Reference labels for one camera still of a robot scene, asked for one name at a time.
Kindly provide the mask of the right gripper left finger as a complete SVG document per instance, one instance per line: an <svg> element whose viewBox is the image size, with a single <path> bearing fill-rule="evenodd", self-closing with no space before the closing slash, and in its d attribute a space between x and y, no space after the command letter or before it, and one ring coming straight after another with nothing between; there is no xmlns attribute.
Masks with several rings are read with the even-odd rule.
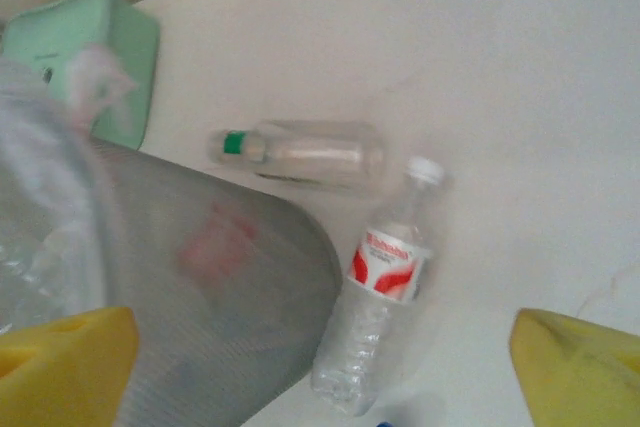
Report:
<svg viewBox="0 0 640 427"><path fill-rule="evenodd" d="M1 336L3 426L111 426L139 347L133 311L108 307Z"/></svg>

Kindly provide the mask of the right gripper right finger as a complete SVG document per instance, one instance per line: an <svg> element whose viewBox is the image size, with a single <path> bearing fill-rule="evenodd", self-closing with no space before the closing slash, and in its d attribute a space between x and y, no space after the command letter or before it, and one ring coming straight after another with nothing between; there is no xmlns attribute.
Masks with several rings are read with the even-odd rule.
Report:
<svg viewBox="0 0 640 427"><path fill-rule="evenodd" d="M639 337L521 309L509 350L536 426L637 426Z"/></svg>

